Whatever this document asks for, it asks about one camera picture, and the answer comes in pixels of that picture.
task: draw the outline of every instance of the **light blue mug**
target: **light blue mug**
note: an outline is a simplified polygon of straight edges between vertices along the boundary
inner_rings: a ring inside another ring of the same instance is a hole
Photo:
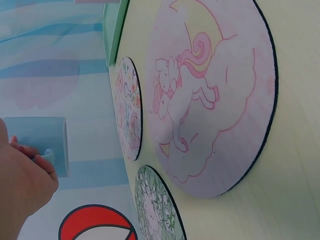
[[[3,121],[9,138],[16,135],[20,145],[38,149],[54,165],[59,177],[68,175],[67,125],[64,117],[5,117]]]

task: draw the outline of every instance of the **pink box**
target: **pink box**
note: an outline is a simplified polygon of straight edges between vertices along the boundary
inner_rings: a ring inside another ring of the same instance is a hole
[[[116,4],[120,0],[74,0],[76,4]]]

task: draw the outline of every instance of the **unicorn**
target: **unicorn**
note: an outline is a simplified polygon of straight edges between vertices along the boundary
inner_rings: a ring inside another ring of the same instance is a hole
[[[172,122],[171,140],[159,142],[159,147],[170,173],[181,183],[205,168],[219,132],[237,124],[256,82],[255,49],[243,38],[224,38],[212,51],[202,32],[195,46],[201,53],[197,57],[187,49],[177,58],[157,59],[158,75],[153,78],[153,112]],[[196,70],[200,65],[203,70]]]
[[[201,32],[194,41],[196,44],[199,43],[202,48],[200,56],[196,58],[189,50],[186,50],[177,58],[171,56],[169,60],[157,59],[155,66],[158,76],[153,77],[153,111],[159,115],[160,119],[163,119],[166,114],[169,115],[173,124],[175,146],[182,152],[187,152],[189,146],[183,137],[179,137],[180,124],[188,115],[191,101],[200,100],[204,108],[213,110],[219,100],[218,88],[216,86],[209,87],[204,77],[207,69],[202,73],[197,73],[188,64],[189,59],[201,63],[207,62],[211,58],[212,46],[209,36]],[[175,103],[179,103],[179,111],[177,111]]]

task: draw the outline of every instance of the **round mouse pad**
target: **round mouse pad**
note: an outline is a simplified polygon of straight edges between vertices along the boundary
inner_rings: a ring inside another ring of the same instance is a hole
[[[147,128],[183,191],[230,190],[259,157],[278,97],[273,38],[253,0],[161,2],[146,56]]]
[[[187,239],[169,189],[160,175],[149,166],[140,167],[135,177],[135,205],[145,239]]]
[[[142,100],[134,63],[124,57],[118,64],[114,108],[123,155],[130,161],[138,158],[142,142]]]

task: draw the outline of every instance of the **green floral coaster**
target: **green floral coaster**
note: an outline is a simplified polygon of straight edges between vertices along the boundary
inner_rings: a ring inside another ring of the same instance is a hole
[[[146,240],[186,240],[177,205],[160,175],[142,166],[135,177],[135,205]]]

